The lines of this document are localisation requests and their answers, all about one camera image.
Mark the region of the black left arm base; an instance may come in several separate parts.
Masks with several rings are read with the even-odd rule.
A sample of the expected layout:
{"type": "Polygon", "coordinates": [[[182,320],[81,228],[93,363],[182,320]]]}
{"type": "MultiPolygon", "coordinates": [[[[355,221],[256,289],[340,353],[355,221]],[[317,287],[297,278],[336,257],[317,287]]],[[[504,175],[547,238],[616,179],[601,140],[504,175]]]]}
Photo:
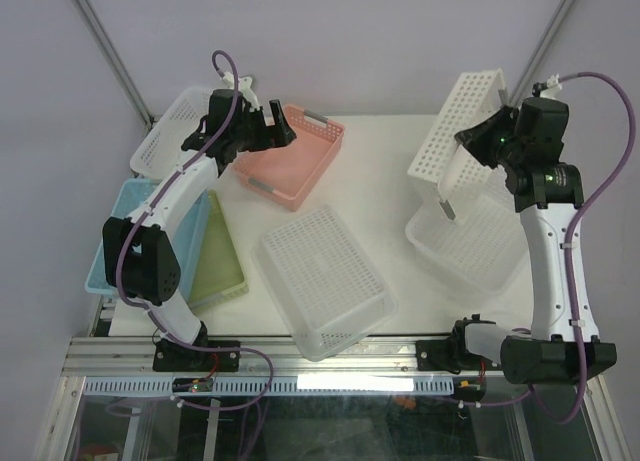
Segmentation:
{"type": "Polygon", "coordinates": [[[209,372],[216,367],[217,373],[234,373],[238,371],[240,343],[238,341],[208,340],[207,348],[216,352],[201,352],[181,347],[166,339],[155,343],[155,354],[152,364],[154,372],[209,372]]]}

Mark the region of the cream white small basket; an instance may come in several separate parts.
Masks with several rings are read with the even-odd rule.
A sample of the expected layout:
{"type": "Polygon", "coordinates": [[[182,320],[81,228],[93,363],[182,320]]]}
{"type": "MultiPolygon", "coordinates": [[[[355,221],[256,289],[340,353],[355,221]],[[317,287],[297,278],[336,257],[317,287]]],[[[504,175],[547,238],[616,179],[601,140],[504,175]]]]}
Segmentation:
{"type": "Polygon", "coordinates": [[[494,115],[506,91],[503,70],[462,73],[450,91],[407,175],[423,201],[461,224],[474,210],[492,170],[455,139],[494,115]]]}

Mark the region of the pink plastic basket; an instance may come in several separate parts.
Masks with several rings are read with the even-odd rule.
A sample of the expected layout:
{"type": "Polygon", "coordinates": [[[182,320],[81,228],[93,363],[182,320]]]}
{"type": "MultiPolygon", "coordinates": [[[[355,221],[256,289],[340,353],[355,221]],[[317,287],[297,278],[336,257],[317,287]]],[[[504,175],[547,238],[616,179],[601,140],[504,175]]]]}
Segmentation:
{"type": "Polygon", "coordinates": [[[296,140],[283,148],[243,153],[233,168],[245,188],[296,211],[340,151],[345,127],[295,105],[286,105],[284,114],[296,140]]]}

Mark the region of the translucent white shallow basket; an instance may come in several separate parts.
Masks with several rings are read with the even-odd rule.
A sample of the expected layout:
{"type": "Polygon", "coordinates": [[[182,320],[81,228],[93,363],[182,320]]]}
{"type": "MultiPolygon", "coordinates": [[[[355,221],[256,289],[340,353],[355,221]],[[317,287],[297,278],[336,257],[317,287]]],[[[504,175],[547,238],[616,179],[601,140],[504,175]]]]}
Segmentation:
{"type": "Polygon", "coordinates": [[[198,86],[184,90],[134,152],[131,170],[154,181],[167,177],[178,162],[182,143],[208,113],[212,92],[212,88],[198,86]]]}

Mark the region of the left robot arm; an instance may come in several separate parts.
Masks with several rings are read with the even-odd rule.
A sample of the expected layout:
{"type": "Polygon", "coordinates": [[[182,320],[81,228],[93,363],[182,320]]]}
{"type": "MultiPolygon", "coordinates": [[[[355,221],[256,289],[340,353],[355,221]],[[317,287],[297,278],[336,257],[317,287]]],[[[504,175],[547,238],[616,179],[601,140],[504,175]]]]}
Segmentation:
{"type": "Polygon", "coordinates": [[[180,293],[181,267],[173,240],[196,201],[241,152],[283,148],[296,138],[279,100],[262,109],[217,90],[209,111],[181,144],[176,166],[151,196],[123,218],[110,217],[102,228],[105,276],[120,299],[146,312],[161,334],[176,344],[175,358],[198,369],[209,358],[204,323],[180,293]]]}

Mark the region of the large white perforated basket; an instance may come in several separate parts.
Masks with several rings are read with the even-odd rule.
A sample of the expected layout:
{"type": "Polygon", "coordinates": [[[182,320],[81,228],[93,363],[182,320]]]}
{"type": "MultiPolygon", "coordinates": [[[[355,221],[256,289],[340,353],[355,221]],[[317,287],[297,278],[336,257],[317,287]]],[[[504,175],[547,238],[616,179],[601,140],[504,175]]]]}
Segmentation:
{"type": "Polygon", "coordinates": [[[328,205],[261,235],[254,259],[281,319],[309,361],[341,353],[398,311],[379,270],[328,205]]]}

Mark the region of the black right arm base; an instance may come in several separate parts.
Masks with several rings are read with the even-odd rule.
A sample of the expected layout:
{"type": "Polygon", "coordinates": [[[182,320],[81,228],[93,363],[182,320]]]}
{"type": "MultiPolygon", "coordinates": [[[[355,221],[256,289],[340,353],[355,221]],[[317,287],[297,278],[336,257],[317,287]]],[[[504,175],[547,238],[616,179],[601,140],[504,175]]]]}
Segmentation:
{"type": "Polygon", "coordinates": [[[481,367],[499,367],[499,360],[482,356],[478,348],[470,350],[466,341],[468,326],[494,326],[479,314],[457,320],[451,331],[438,339],[419,339],[415,342],[415,357],[419,372],[446,371],[458,375],[462,371],[480,371],[481,367]]]}

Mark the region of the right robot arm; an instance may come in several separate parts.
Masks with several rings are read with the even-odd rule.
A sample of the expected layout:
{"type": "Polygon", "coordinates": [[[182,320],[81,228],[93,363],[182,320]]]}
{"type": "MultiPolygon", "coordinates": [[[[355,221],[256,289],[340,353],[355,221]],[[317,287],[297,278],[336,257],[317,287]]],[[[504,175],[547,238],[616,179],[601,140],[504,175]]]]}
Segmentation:
{"type": "Polygon", "coordinates": [[[478,316],[458,322],[460,336],[448,342],[447,355],[459,368],[483,357],[498,363],[512,384],[576,385],[617,362],[616,346],[600,338],[586,292],[582,177],[560,159],[568,121],[567,104],[528,97],[455,136],[483,166],[506,173],[528,246],[534,301],[527,335],[478,316]]]}

